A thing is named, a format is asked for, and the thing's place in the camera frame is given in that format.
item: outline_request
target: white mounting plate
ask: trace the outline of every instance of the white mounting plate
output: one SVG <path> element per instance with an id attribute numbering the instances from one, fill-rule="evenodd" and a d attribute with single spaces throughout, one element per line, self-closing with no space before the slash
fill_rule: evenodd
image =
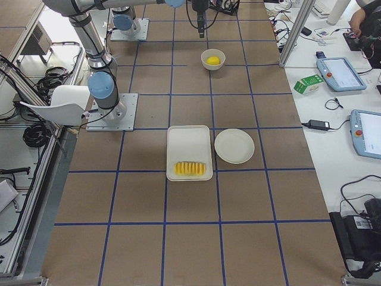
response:
<path id="1" fill-rule="evenodd" d="M 138 94 L 119 94 L 120 100 L 127 107 L 126 115 L 117 122 L 106 122 L 98 120 L 86 125 L 87 131 L 109 132 L 109 131 L 133 131 L 136 116 L 136 107 L 138 106 Z M 97 109 L 98 105 L 94 101 L 92 109 Z M 99 113 L 90 113 L 89 121 L 101 118 Z"/>
<path id="2" fill-rule="evenodd" d="M 125 35 L 120 30 L 113 30 L 110 40 L 115 42 L 147 41 L 149 19 L 138 19 L 140 31 L 134 35 Z"/>

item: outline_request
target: person's arm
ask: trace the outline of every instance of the person's arm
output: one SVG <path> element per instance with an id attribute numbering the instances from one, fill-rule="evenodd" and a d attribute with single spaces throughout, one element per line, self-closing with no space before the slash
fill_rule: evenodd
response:
<path id="1" fill-rule="evenodd" d="M 361 36 L 360 24 L 365 20 L 366 14 L 364 9 L 357 10 L 353 16 L 351 21 L 349 21 L 349 25 L 352 28 L 352 31 L 358 36 Z"/>

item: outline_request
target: person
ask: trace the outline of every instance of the person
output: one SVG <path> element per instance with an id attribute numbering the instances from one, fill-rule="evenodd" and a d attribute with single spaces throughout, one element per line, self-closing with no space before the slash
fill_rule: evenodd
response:
<path id="1" fill-rule="evenodd" d="M 368 37 L 378 28 L 381 19 L 381 0 L 375 0 L 357 10 L 349 22 L 352 32 L 364 43 L 363 51 L 373 68 L 381 69 L 381 41 L 369 41 Z"/>

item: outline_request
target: black clothing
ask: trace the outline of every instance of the black clothing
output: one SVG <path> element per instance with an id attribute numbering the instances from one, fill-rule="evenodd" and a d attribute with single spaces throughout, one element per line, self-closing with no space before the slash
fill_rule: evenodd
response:
<path id="1" fill-rule="evenodd" d="M 374 29 L 374 21 L 381 19 L 381 0 L 375 0 L 368 5 L 363 6 L 365 11 L 365 20 L 360 24 L 360 30 L 362 36 L 370 36 Z M 381 41 L 375 41 L 374 46 L 374 55 L 372 56 L 373 51 L 370 48 L 365 48 L 365 55 L 369 58 L 369 63 L 373 68 L 381 69 Z"/>

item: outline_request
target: round plate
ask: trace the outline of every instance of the round plate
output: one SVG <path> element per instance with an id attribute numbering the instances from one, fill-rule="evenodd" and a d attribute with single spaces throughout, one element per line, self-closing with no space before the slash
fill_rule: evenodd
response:
<path id="1" fill-rule="evenodd" d="M 226 129 L 219 133 L 214 148 L 222 160 L 231 164 L 246 162 L 255 149 L 250 135 L 239 129 Z"/>

